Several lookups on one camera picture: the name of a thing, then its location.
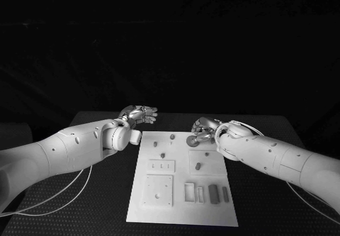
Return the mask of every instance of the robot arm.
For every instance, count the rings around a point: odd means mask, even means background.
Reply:
[[[262,173],[292,183],[318,196],[340,214],[340,160],[310,152],[294,145],[265,136],[253,135],[236,121],[223,123],[219,120],[200,118],[191,132],[203,130],[196,143],[215,138],[216,150],[235,161],[243,162]]]
[[[130,112],[134,116],[125,112],[125,119],[72,126],[45,140],[0,151],[0,212],[32,184],[92,166],[121,151],[128,143],[138,145],[141,133],[131,129],[130,124],[135,127],[135,123],[142,122],[140,118],[145,112],[135,109]]]

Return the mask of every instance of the black table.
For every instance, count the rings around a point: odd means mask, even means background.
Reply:
[[[108,118],[118,112],[79,112],[70,126]],[[238,120],[253,126],[268,137],[304,147],[297,133],[282,116],[213,115],[160,113],[157,122],[140,124],[141,131],[187,131],[199,117],[222,121]],[[292,193],[287,183],[264,175],[240,162],[225,159],[239,227],[127,223],[130,194],[138,146],[109,156],[92,167],[86,188],[76,200],[56,213],[29,217],[14,215],[4,236],[21,235],[340,235],[340,225],[320,215]],[[78,194],[89,169],[69,189],[46,204],[26,211],[39,214],[57,209]],[[49,198],[72,181],[78,173],[53,176],[34,184],[19,209]],[[308,202],[331,217],[336,212],[295,187]]]

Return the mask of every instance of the textured surface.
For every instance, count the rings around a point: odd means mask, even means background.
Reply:
[[[72,124],[115,118],[118,112],[81,112]],[[164,114],[157,122],[140,124],[141,131],[190,131],[200,116],[222,121],[238,120],[252,125],[268,137],[302,147],[295,131],[281,116],[246,116],[213,114]],[[94,165],[88,186],[78,199],[56,213],[29,217],[16,215],[7,225],[4,236],[20,235],[216,235],[243,233],[246,235],[340,235],[340,226],[302,203],[285,182],[264,175],[240,162],[225,160],[239,227],[209,227],[127,223],[128,201],[138,157],[138,146],[130,145],[124,151]],[[86,176],[43,206],[27,213],[42,213],[62,206],[76,195]],[[52,196],[72,181],[76,173],[55,176],[32,186],[20,208]],[[308,195],[305,199],[331,217],[336,212]]]

